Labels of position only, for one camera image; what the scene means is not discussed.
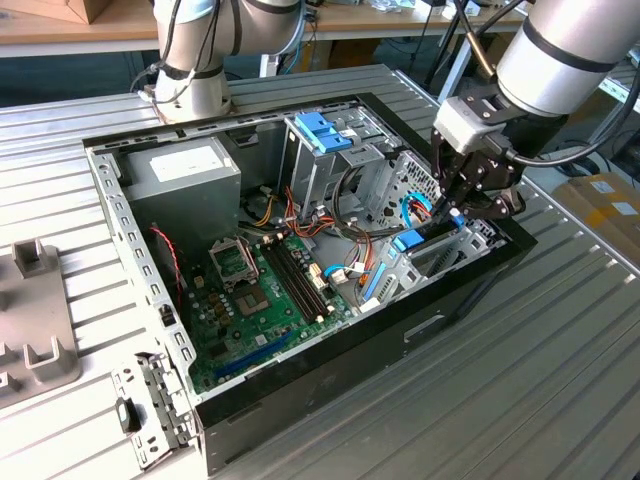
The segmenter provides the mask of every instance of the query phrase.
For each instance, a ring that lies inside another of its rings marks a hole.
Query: yellow wire
[[[271,195],[269,197],[269,203],[267,205],[267,211],[264,214],[264,217],[262,217],[262,219],[260,219],[260,221],[254,223],[254,225],[256,227],[262,227],[263,225],[266,225],[267,222],[269,221],[269,219],[271,218],[271,209],[273,207],[273,201],[275,200],[275,195]]]

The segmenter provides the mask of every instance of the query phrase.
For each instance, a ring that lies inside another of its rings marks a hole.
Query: green motherboard
[[[288,237],[283,240],[282,247],[304,275],[305,288],[314,288],[308,273],[313,261],[300,239]],[[259,276],[253,283],[235,285],[233,291],[224,290],[220,270],[215,268],[210,257],[203,258],[197,269],[184,273],[188,289],[183,300],[182,318],[186,320],[196,349],[197,358],[190,373],[197,393],[206,392],[275,355],[322,335],[352,316],[348,304],[330,288],[316,292],[330,311],[320,319],[323,321],[318,322],[308,313],[301,312],[299,303],[290,294],[294,275],[291,270],[283,275],[282,265],[274,262],[265,248],[264,245],[247,247]],[[237,252],[230,250],[215,255],[222,275],[242,270],[244,262]],[[296,298],[298,302],[304,302],[307,297]]]

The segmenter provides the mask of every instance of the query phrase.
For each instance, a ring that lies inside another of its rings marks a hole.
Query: aluminum workbench
[[[436,106],[368,66],[232,84],[239,108],[371,91],[428,138]],[[0,476],[131,479],[109,372],[157,349],[109,237],[80,139],[157,125],[134,95],[0,110],[0,253],[61,251],[84,373],[0,411]],[[631,479],[640,468],[640,289],[632,267],[526,183],[538,246],[472,314],[267,444],[230,479]],[[183,450],[152,470],[197,479]]]

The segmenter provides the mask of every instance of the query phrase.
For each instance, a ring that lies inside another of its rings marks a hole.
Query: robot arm
[[[438,111],[431,161],[446,200],[437,208],[455,207],[470,218],[514,215],[525,208],[513,188],[525,166],[567,163],[603,144],[633,110],[640,75],[614,128],[596,145],[554,162],[529,158],[540,153],[638,38],[638,0],[538,0],[491,84],[447,99]],[[474,195],[495,190],[501,193],[489,203]]]
[[[304,32],[302,0],[156,0],[160,51],[153,102],[169,121],[224,115],[228,55],[281,54]]]

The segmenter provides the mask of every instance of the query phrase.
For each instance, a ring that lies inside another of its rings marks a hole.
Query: motherboard
[[[290,236],[268,245],[225,239],[185,273],[182,318],[197,353],[190,369],[197,393],[353,315],[331,287],[314,284],[313,271],[309,251]]]

